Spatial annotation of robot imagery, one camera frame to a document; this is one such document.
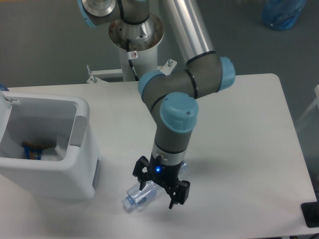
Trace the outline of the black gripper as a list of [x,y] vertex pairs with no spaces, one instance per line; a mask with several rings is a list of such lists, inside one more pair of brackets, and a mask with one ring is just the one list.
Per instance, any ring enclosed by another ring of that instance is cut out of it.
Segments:
[[150,161],[145,156],[141,156],[136,161],[133,176],[137,177],[140,183],[140,191],[150,180],[163,187],[171,198],[168,208],[172,209],[174,205],[183,205],[189,196],[190,182],[178,179],[182,165],[183,161],[177,165],[164,165],[152,155]]

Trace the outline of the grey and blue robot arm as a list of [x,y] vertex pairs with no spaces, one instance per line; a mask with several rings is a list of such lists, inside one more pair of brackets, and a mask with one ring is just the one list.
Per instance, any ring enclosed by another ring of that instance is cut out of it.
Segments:
[[194,0],[165,0],[186,69],[166,75],[153,70],[139,76],[135,59],[143,50],[155,47],[163,38],[163,28],[150,13],[147,0],[80,0],[81,14],[91,27],[108,23],[113,43],[125,51],[125,62],[138,83],[142,101],[156,125],[150,158],[137,160],[133,175],[144,189],[149,181],[164,188],[170,206],[184,204],[190,182],[178,175],[197,122],[197,99],[220,92],[235,81],[229,58],[217,56]]

